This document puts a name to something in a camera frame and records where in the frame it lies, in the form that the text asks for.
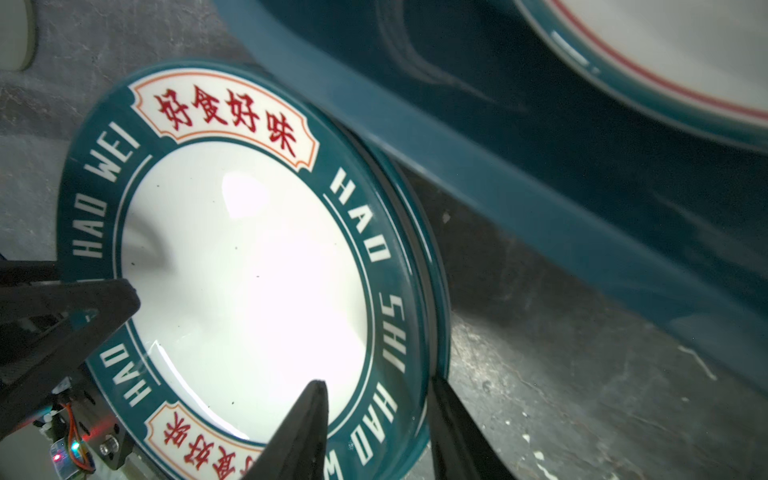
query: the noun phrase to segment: orange border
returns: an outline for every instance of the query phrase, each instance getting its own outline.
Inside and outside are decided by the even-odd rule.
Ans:
[[[575,30],[581,33],[592,41],[597,47],[599,47],[606,55],[613,58],[616,62],[623,65],[626,68],[632,70],[635,74],[645,78],[652,84],[656,84],[659,87],[666,88],[676,94],[688,97],[692,100],[699,101],[703,104],[710,105],[711,107],[721,108],[723,110],[732,111],[737,114],[742,114],[747,117],[758,118],[761,121],[768,121],[768,111],[758,110],[756,108],[744,107],[743,105],[734,104],[729,101],[722,100],[720,98],[711,97],[707,94],[700,93],[698,91],[690,90],[682,85],[676,84],[666,78],[661,77],[658,74],[647,70],[644,67],[632,62],[629,58],[624,57],[618,50],[611,47],[606,41],[600,38],[594,33],[588,26],[586,26],[561,0],[549,0],[549,2],[558,10],[566,19],[573,25]]]
[[[272,148],[271,145],[264,144],[264,143],[262,143],[262,142],[260,142],[260,141],[258,141],[256,139],[254,139],[252,137],[248,137],[246,135],[234,134],[234,133],[229,132],[229,131],[221,131],[221,130],[205,130],[205,131],[199,131],[199,132],[184,134],[184,135],[181,135],[180,137],[177,137],[171,131],[161,130],[160,128],[158,128],[157,125],[155,125],[154,122],[141,110],[141,105],[144,104],[144,97],[141,96],[141,93],[138,90],[140,88],[146,86],[146,85],[154,83],[155,81],[164,80],[166,78],[172,78],[172,77],[185,77],[185,76],[189,76],[189,75],[203,75],[203,76],[207,76],[207,77],[215,77],[215,78],[219,78],[219,79],[222,79],[222,80],[233,81],[235,83],[243,85],[244,87],[253,88],[255,90],[258,90],[259,92],[261,92],[262,94],[266,95],[267,97],[272,98],[274,101],[276,101],[277,103],[281,104],[285,108],[291,110],[294,114],[297,114],[301,118],[301,127],[304,129],[304,133],[306,134],[306,136],[312,141],[312,150],[310,151],[310,159],[313,158],[313,157],[316,159],[316,150],[317,150],[317,146],[318,146],[319,142],[314,137],[314,135],[312,135],[312,132],[310,132],[310,130],[309,130],[309,126],[307,125],[306,115],[304,115],[301,112],[299,112],[292,105],[289,105],[286,102],[284,102],[281,98],[277,97],[272,92],[270,92],[268,90],[264,90],[259,85],[246,83],[245,81],[240,80],[237,77],[232,78],[232,77],[229,77],[229,76],[226,76],[226,75],[214,74],[214,73],[210,73],[210,72],[206,72],[206,71],[199,71],[199,72],[188,71],[188,72],[182,72],[182,73],[171,73],[171,74],[167,74],[167,75],[161,75],[160,77],[152,78],[151,80],[147,80],[144,83],[141,83],[141,84],[136,85],[134,87],[129,87],[129,89],[131,91],[133,91],[134,94],[136,94],[139,97],[139,102],[135,105],[135,108],[137,110],[139,110],[139,112],[141,113],[141,116],[144,117],[145,121],[149,122],[152,125],[152,127],[154,127],[155,131],[159,131],[161,134],[169,135],[174,140],[176,140],[177,143],[179,141],[182,141],[184,138],[193,137],[193,136],[202,135],[202,134],[222,134],[222,135],[231,135],[233,137],[241,137],[241,138],[243,138],[243,139],[245,139],[247,141],[253,142],[255,144],[259,144],[262,147],[265,147],[269,151],[272,151],[278,157],[283,158],[288,164],[294,166],[296,168],[296,171],[299,171],[299,169],[301,168],[300,165],[306,165],[305,168],[307,170],[311,171],[313,165],[310,165],[310,164],[307,163],[307,161],[311,161],[310,159],[307,159],[307,161],[299,161],[299,162],[297,162],[294,165],[288,159],[288,157],[286,157],[281,152],[279,152],[279,151],[275,150],[274,148]]]
[[[154,415],[152,415],[152,416],[151,416],[149,419],[147,419],[147,420],[144,420],[144,422],[147,424],[147,437],[145,438],[145,441],[146,441],[147,443],[150,443],[150,444],[151,444],[151,445],[154,447],[154,448],[153,448],[154,452],[155,452],[155,453],[157,453],[158,455],[162,456],[162,457],[165,459],[166,463],[168,463],[168,464],[170,464],[170,465],[173,465],[173,466],[176,468],[176,473],[180,473],[180,474],[184,475],[185,477],[187,477],[187,478],[188,478],[188,479],[190,479],[190,480],[197,480],[197,478],[195,478],[195,477],[190,477],[190,476],[189,476],[189,475],[188,475],[188,474],[187,474],[187,473],[184,471],[184,467],[180,467],[180,466],[179,466],[179,465],[178,465],[176,462],[174,462],[173,460],[171,460],[170,458],[168,458],[168,456],[167,456],[167,455],[165,455],[165,453],[163,453],[163,450],[162,450],[160,447],[158,447],[157,445],[155,445],[154,441],[152,440],[152,436],[154,435],[154,425],[152,425],[152,422],[153,422],[153,421],[154,421],[154,420],[155,420],[155,419],[156,419],[156,418],[157,418],[157,417],[158,417],[158,416],[159,416],[159,415],[160,415],[160,414],[161,414],[161,413],[162,413],[162,412],[163,412],[165,409],[168,409],[168,410],[171,410],[171,411],[173,411],[173,410],[175,410],[175,409],[179,409],[179,410],[180,410],[180,411],[182,411],[182,412],[183,412],[183,413],[184,413],[184,414],[185,414],[185,415],[186,415],[188,418],[192,419],[192,421],[194,421],[194,422],[197,424],[197,426],[201,427],[201,428],[202,428],[202,429],[203,429],[205,432],[207,432],[207,433],[210,433],[212,436],[216,437],[216,438],[217,438],[217,439],[219,439],[221,442],[227,443],[227,444],[229,444],[229,445],[231,445],[231,446],[233,446],[233,447],[237,447],[237,448],[239,448],[239,449],[250,450],[251,452],[253,452],[253,453],[257,453],[257,454],[261,454],[261,452],[263,451],[263,449],[250,449],[249,447],[243,446],[243,445],[241,445],[241,444],[232,443],[232,442],[231,442],[229,439],[227,439],[227,438],[224,438],[224,437],[222,437],[221,435],[219,435],[217,432],[215,432],[215,431],[211,430],[211,429],[210,429],[210,428],[209,428],[207,425],[205,425],[204,423],[202,423],[202,422],[198,422],[198,421],[197,421],[197,418],[195,417],[195,415],[194,415],[194,414],[192,414],[191,412],[188,412],[188,411],[187,411],[187,410],[184,408],[184,406],[183,406],[183,405],[181,405],[181,402],[176,402],[176,403],[174,403],[174,404],[173,404],[173,406],[171,406],[171,404],[170,404],[170,403],[168,403],[167,401],[166,401],[166,402],[163,402],[163,405],[162,405],[162,406],[161,406],[159,409],[157,409],[157,411],[154,413]]]

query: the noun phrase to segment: plate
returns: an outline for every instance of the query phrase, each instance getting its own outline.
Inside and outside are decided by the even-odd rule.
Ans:
[[[181,61],[122,81],[72,143],[57,248],[63,280],[138,292],[87,363],[171,477],[239,478],[315,378],[327,478],[418,459],[449,355],[429,228],[386,156],[271,80]]]
[[[763,2],[515,4],[571,67],[616,98],[703,136],[768,150]]]

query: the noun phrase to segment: white plate center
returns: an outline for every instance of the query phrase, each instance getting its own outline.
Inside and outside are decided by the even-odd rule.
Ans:
[[[329,422],[362,374],[368,321],[343,232],[279,161],[238,144],[179,148],[147,173],[125,217],[134,325],[188,406],[256,442],[312,379]]]

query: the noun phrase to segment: red stripe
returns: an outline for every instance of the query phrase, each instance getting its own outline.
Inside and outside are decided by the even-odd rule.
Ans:
[[[648,81],[655,83],[662,88],[666,88],[677,94],[683,95],[684,97],[692,98],[696,101],[700,101],[701,103],[708,104],[713,107],[733,111],[738,114],[747,115],[749,117],[759,118],[761,120],[768,120],[768,111],[757,110],[756,108],[744,107],[743,105],[730,103],[729,101],[721,100],[719,98],[702,94],[698,91],[690,90],[688,88],[683,87],[682,85],[673,83],[672,81],[669,81],[666,78],[662,78],[659,75],[653,73],[652,71],[646,70],[645,68],[641,67],[636,63],[633,63],[632,60],[624,57],[621,53],[619,53],[617,50],[615,50],[609,44],[603,41],[602,38],[598,37],[592,30],[589,29],[589,27],[584,25],[581,22],[581,20],[579,20],[578,17],[568,9],[568,7],[563,5],[563,2],[561,0],[549,0],[549,1],[552,4],[554,4],[555,8],[559,10],[560,13],[564,17],[566,17],[568,21],[571,24],[573,24],[576,30],[578,30],[582,35],[589,38],[590,41],[592,41],[595,45],[597,45],[601,50],[603,50],[606,54],[612,57],[615,61],[622,64],[624,67],[629,68],[630,70],[640,75],[641,77],[646,78]]]

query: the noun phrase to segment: white lettering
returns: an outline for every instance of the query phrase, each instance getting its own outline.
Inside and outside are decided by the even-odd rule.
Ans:
[[[107,213],[107,202],[83,194],[74,196],[74,207],[99,217]]]
[[[83,250],[72,249],[72,255],[76,255],[78,257],[101,258],[101,252],[96,251],[96,249],[101,250],[101,243],[86,242],[84,240],[73,240],[72,246],[84,247]]]
[[[380,262],[381,260],[386,260],[392,257],[389,248],[386,246],[386,240],[384,240],[383,235],[376,235],[375,237],[366,239],[362,244],[366,246],[366,250],[368,250],[368,258],[371,259],[372,262]]]
[[[362,426],[358,425],[352,430],[352,435],[349,436],[352,439],[352,443],[355,445],[357,455],[360,457],[360,463],[365,465],[373,458],[373,450],[371,444],[368,443],[366,433],[362,430]]]
[[[345,178],[346,172],[343,168],[339,167],[339,171],[336,172],[336,176],[333,178],[333,182],[331,182],[331,191],[333,193],[338,192],[340,188],[342,189],[341,195],[339,195],[339,202],[341,202],[342,205],[346,204],[346,201],[349,200],[349,196],[355,191],[355,182],[351,180],[348,181],[346,185],[342,185]]]
[[[128,405],[130,406],[136,406],[137,403],[139,403],[145,396],[149,394],[149,392],[152,391],[150,387],[147,387],[144,390],[141,390],[141,387],[147,385],[147,383],[144,380],[139,380],[139,382],[133,386],[130,390],[128,390],[125,395],[123,395],[123,398],[128,400],[130,397],[133,397],[133,399],[128,402]]]
[[[405,373],[406,372],[406,365],[400,359],[395,357],[391,352],[387,349],[382,349],[382,356],[384,357],[384,360],[387,360],[389,363],[392,363],[398,370]]]
[[[376,411],[373,409],[373,405],[368,405],[368,413],[371,415],[370,418],[367,415],[364,415],[362,417],[362,422],[370,429],[371,433],[376,437],[376,440],[379,440],[379,443],[384,442],[384,428],[379,421]]]
[[[73,220],[72,226],[81,232],[90,233],[94,237],[101,238],[102,233],[97,228],[104,228],[104,222],[91,220]]]
[[[106,178],[110,182],[114,183],[114,181],[118,178],[115,174],[120,173],[120,167],[118,167],[112,160],[109,160],[104,155],[98,153],[96,150],[91,150],[91,155],[101,160],[98,168],[89,164],[83,165],[83,168],[93,174],[97,174],[99,177]]]
[[[392,399],[392,396],[380,382],[376,383],[376,390],[378,393],[381,393],[384,398],[382,399],[378,393],[374,393],[373,401],[376,402],[376,405],[382,410],[382,413],[386,416],[387,420],[389,420],[389,423],[392,423],[392,420],[395,418],[394,412],[397,412],[397,403],[395,403],[395,400]],[[391,412],[387,409],[387,405],[392,407]]]
[[[336,450],[331,450],[326,456],[325,464],[325,480],[330,480],[331,475],[336,475],[339,480],[344,480],[344,475],[341,474],[341,466],[339,465],[339,459],[336,457]]]
[[[112,379],[114,384],[120,385],[122,382],[127,382],[130,379],[135,379],[136,377],[138,377],[139,372],[131,371],[131,369],[133,368],[134,368],[133,362],[126,363],[123,369],[117,375],[115,375],[114,378]]]
[[[125,351],[125,344],[121,343],[118,346],[113,346],[109,350],[101,352],[99,356],[104,366],[113,366],[115,363],[122,362],[128,358],[128,352]]]
[[[400,341],[398,341],[397,339],[398,337],[400,337],[403,340],[405,340],[406,332],[392,325],[390,322],[384,322],[384,331],[390,332],[392,334],[391,336],[387,335],[386,333],[384,334],[384,343],[386,343],[387,345],[391,346],[393,349],[405,355],[406,346],[400,343]]]
[[[402,320],[406,320],[406,315],[404,314],[402,310],[402,298],[395,295],[389,296],[389,305],[384,305],[384,299],[382,298],[382,294],[379,293],[379,303],[381,303],[382,306],[382,313],[387,316],[394,317],[395,316],[395,307],[400,307],[400,316],[402,317]]]
[[[104,148],[109,153],[113,154],[115,158],[120,160],[121,162],[125,163],[128,161],[129,158],[131,158],[131,155],[134,154],[133,151],[129,151],[127,154],[124,154],[123,152],[118,150],[118,147],[120,146],[119,141],[114,141],[113,144],[109,144],[104,140],[104,137],[107,135],[106,131],[101,132],[101,135],[98,136],[98,139],[96,140],[96,144]]]
[[[128,134],[128,132],[126,132],[125,130],[120,128],[120,126],[118,124],[116,124],[113,121],[111,121],[111,122],[109,122],[109,128],[111,128],[112,130],[116,131],[118,133],[118,135],[123,137],[125,139],[125,141],[128,142],[129,144],[131,144],[131,146],[133,148],[139,148],[139,142],[134,140],[134,138],[132,136],[130,136]]]
[[[351,209],[349,211],[349,218],[358,218],[360,220],[357,222],[357,232],[362,233],[368,226],[368,222],[373,218],[373,212],[368,205],[363,205],[362,207]]]

